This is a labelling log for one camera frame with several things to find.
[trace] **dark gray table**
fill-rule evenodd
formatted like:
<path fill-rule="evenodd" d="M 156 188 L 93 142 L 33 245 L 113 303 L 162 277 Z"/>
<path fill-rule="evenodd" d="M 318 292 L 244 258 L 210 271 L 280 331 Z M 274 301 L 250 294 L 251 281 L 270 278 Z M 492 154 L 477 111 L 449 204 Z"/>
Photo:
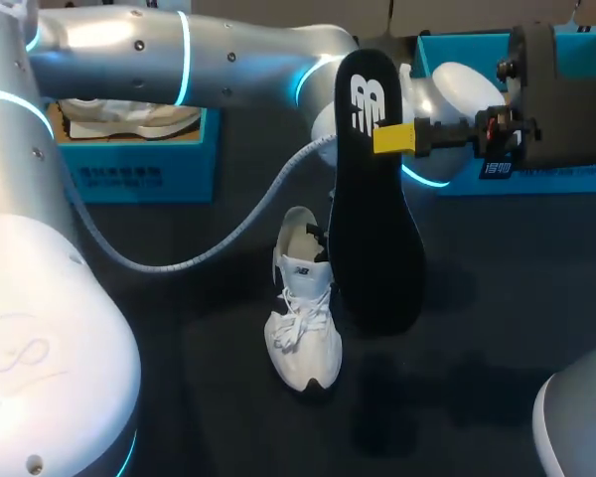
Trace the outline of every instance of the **dark gray table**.
<path fill-rule="evenodd" d="M 213 206 L 93 214 L 130 257 L 188 258 L 244 218 L 307 138 L 291 114 L 230 112 Z M 126 272 L 87 243 L 141 351 L 134 475 L 542 475 L 535 394 L 596 347 L 596 195 L 430 204 L 417 218 L 431 264 L 426 311 L 388 339 L 364 341 L 338 323 L 339 387 L 313 406 L 279 385 L 262 327 L 282 216 L 305 205 L 325 221 L 332 182 L 317 159 L 305 164 L 239 243 L 177 276 Z"/>

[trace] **shoe tongue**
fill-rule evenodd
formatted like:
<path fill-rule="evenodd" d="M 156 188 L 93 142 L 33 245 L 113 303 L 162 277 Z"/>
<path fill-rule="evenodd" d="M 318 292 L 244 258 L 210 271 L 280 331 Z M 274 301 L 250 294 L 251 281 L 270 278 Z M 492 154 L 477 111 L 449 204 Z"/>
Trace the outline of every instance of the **shoe tongue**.
<path fill-rule="evenodd" d="M 333 279 L 328 261 L 314 263 L 282 255 L 279 265 L 284 285 L 292 295 L 300 298 L 318 298 L 331 285 Z"/>

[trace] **new balance logo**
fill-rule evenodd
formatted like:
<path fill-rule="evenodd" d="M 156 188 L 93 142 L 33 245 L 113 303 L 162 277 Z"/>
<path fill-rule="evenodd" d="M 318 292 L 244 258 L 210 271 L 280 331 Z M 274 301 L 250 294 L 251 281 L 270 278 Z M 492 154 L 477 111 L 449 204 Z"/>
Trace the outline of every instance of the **new balance logo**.
<path fill-rule="evenodd" d="M 359 111 L 352 113 L 354 129 L 373 136 L 377 123 L 386 118 L 384 89 L 375 79 L 366 80 L 360 75 L 351 77 L 351 104 Z"/>

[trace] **shoelace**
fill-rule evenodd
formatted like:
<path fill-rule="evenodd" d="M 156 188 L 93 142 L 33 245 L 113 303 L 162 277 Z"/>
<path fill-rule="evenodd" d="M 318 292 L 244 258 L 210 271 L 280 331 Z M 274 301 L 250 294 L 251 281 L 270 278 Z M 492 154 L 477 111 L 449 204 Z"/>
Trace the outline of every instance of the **shoelace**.
<path fill-rule="evenodd" d="M 281 296 L 287 304 L 288 313 L 281 318 L 282 325 L 274 334 L 274 346 L 289 351 L 308 331 L 325 329 L 331 287 L 327 287 L 327 291 L 313 300 L 294 296 L 288 288 L 282 290 Z"/>

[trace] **sneaker sole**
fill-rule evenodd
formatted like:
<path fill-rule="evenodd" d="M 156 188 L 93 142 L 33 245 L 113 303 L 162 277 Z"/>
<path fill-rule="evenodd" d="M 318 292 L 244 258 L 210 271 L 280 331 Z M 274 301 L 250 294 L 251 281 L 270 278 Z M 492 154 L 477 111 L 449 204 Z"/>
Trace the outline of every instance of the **sneaker sole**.
<path fill-rule="evenodd" d="M 402 121 L 401 87 L 389 57 L 358 50 L 336 77 L 338 167 L 329 220 L 329 258 L 346 308 L 368 334 L 406 331 L 424 299 L 424 247 L 401 188 L 401 154 L 375 157 L 373 136 L 360 130 L 366 117 L 351 102 L 352 78 L 360 76 L 367 109 L 379 105 L 379 126 Z M 370 95 L 371 80 L 377 92 Z M 383 96 L 383 104 L 374 104 Z"/>
<path fill-rule="evenodd" d="M 201 119 L 201 113 L 193 114 L 181 122 L 167 126 L 134 126 L 128 127 L 123 122 L 83 122 L 71 121 L 67 117 L 67 135 L 70 139 L 102 139 L 118 135 L 132 135 L 147 140 L 166 139 L 180 134 Z"/>

